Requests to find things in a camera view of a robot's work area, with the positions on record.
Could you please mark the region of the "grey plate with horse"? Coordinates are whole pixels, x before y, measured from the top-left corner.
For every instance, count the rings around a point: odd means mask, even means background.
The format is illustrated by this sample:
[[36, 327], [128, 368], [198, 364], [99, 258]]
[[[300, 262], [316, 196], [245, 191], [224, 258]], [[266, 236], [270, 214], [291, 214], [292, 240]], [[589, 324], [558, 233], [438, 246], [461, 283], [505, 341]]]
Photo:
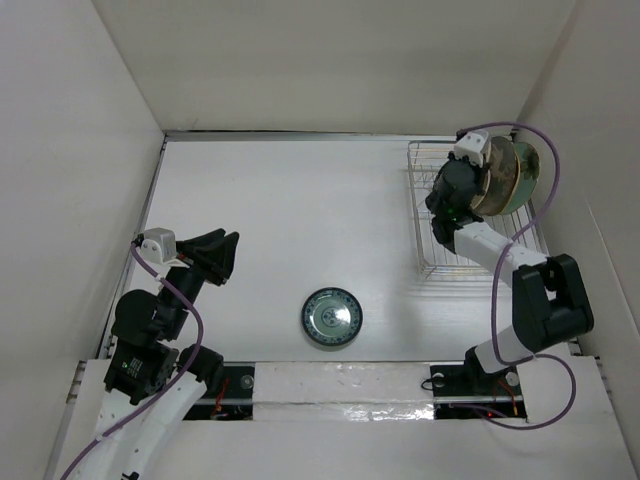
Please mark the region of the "grey plate with horse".
[[486, 193], [474, 207], [479, 216], [496, 216], [509, 203], [519, 180], [519, 160], [514, 144], [506, 137], [491, 138], [489, 184]]

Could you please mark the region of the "beige plate with bird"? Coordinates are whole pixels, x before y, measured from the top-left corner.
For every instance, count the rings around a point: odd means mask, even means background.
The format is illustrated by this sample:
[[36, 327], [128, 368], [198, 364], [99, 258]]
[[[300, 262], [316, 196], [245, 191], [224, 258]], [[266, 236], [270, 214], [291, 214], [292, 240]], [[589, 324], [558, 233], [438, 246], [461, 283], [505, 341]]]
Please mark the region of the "beige plate with bird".
[[505, 145], [495, 145], [492, 148], [491, 186], [494, 197], [493, 213], [500, 214], [509, 202], [514, 187], [518, 181], [519, 163], [514, 147], [507, 142]]

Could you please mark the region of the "teal plate with flower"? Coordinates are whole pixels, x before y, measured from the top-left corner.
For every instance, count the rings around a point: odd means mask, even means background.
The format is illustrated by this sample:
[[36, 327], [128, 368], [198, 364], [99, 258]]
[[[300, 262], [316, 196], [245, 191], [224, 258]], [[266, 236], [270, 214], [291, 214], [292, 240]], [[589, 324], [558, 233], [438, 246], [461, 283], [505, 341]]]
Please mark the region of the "teal plate with flower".
[[518, 181], [509, 202], [500, 212], [501, 215], [510, 215], [530, 200], [540, 174], [540, 158], [533, 145], [527, 142], [515, 142], [514, 150], [519, 163]]

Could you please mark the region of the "blue and white bowl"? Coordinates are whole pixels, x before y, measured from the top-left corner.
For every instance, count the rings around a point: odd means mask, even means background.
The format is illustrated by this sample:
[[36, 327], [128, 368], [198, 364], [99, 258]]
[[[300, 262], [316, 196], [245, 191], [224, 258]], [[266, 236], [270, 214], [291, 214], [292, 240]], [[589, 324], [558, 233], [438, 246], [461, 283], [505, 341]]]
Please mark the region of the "blue and white bowl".
[[338, 348], [351, 343], [363, 325], [361, 304], [347, 290], [326, 287], [312, 293], [301, 309], [301, 326], [313, 343]]

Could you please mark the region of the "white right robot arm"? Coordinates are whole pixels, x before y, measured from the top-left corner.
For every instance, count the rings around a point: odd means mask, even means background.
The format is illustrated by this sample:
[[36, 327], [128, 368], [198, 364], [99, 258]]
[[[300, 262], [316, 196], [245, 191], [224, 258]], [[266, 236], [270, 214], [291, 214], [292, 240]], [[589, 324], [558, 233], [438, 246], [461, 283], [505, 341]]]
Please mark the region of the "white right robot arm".
[[591, 332], [595, 324], [577, 261], [527, 249], [492, 229], [471, 209], [480, 183], [481, 169], [449, 152], [426, 198], [437, 242], [493, 274], [491, 302], [497, 302], [501, 284], [511, 289], [510, 325], [498, 328], [493, 305], [490, 339], [467, 350], [456, 375], [474, 393], [486, 392], [509, 368]]

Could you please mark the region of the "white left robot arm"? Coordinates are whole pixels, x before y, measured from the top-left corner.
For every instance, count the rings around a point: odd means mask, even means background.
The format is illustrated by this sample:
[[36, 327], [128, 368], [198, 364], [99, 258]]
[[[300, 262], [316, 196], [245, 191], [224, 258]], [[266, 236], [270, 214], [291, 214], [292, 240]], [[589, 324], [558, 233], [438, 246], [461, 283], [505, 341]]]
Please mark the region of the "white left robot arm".
[[144, 478], [195, 402], [220, 390], [224, 360], [204, 346], [195, 302], [204, 285], [230, 279], [239, 239], [217, 229], [178, 240], [154, 228], [133, 240], [132, 257], [158, 290], [131, 290], [116, 304], [94, 448], [76, 478]]

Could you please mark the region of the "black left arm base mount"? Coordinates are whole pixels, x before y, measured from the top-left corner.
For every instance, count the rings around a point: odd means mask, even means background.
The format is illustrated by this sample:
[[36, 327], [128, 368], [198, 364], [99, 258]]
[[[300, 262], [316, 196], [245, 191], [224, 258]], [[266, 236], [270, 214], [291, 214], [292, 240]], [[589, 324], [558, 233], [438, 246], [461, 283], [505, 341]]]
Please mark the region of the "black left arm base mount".
[[227, 363], [216, 390], [199, 399], [187, 412], [185, 420], [251, 420], [254, 386], [254, 363]]

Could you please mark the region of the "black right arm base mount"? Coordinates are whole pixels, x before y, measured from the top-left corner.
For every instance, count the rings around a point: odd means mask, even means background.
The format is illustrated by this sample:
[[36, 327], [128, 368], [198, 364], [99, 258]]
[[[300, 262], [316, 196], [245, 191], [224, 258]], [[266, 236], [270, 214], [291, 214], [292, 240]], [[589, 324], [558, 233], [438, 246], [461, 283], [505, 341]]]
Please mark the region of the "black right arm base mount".
[[515, 367], [470, 380], [462, 364], [433, 364], [421, 388], [432, 394], [436, 420], [525, 419], [527, 416]]

